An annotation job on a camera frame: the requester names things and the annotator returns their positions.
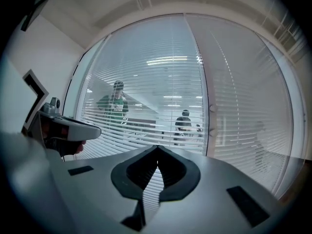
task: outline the green jersey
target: green jersey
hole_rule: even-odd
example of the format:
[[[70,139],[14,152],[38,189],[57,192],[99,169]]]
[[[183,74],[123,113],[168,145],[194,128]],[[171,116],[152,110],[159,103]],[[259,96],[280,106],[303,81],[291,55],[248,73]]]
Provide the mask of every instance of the green jersey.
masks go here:
[[[104,96],[97,102],[97,107],[105,111],[105,117],[110,122],[119,124],[121,124],[123,114],[129,111],[125,97],[120,97],[119,99],[111,97],[109,99],[108,96]]]

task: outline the white blind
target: white blind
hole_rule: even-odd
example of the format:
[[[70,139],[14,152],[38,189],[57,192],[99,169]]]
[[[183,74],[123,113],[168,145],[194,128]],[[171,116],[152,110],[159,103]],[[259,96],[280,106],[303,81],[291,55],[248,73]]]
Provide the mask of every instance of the white blind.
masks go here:
[[[212,17],[187,18],[200,38],[199,48],[208,57],[214,81],[218,107],[214,157],[274,191],[293,137],[292,108],[276,61],[247,28]]]
[[[113,33],[100,50],[84,81],[77,119],[102,129],[78,159],[107,156],[161,144],[205,153],[208,107],[205,79],[196,42],[183,16],[169,16],[132,24]],[[111,120],[106,110],[114,103],[113,85],[124,84],[128,112]],[[189,111],[188,126],[182,111]]]

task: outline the black slot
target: black slot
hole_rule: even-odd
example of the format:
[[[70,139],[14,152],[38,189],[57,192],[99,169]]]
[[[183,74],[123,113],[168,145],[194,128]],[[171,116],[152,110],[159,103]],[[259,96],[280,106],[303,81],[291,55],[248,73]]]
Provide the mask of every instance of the black slot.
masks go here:
[[[93,168],[91,166],[83,166],[83,167],[79,167],[79,168],[75,168],[75,169],[70,169],[68,170],[70,176],[74,176],[74,175],[78,175],[78,174],[82,174],[82,173],[86,173],[88,171],[92,171]]]
[[[240,186],[228,188],[227,192],[252,227],[257,226],[270,217]]]

